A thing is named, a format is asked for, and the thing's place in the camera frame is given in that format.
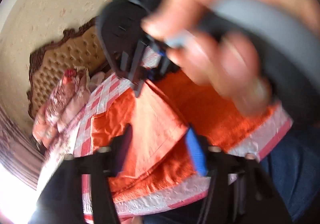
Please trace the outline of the right hand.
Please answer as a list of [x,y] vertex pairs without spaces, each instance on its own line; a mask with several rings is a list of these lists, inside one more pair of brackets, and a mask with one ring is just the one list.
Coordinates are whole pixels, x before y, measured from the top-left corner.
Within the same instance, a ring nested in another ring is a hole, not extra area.
[[[211,85],[231,100],[243,115],[263,113],[271,101],[271,87],[259,71],[258,54],[247,37],[237,32],[221,41],[195,30],[214,0],[162,0],[159,9],[145,18],[142,27],[158,40],[189,30],[185,47],[168,49],[167,55],[198,85]],[[317,0],[261,0],[294,15],[319,33]]]

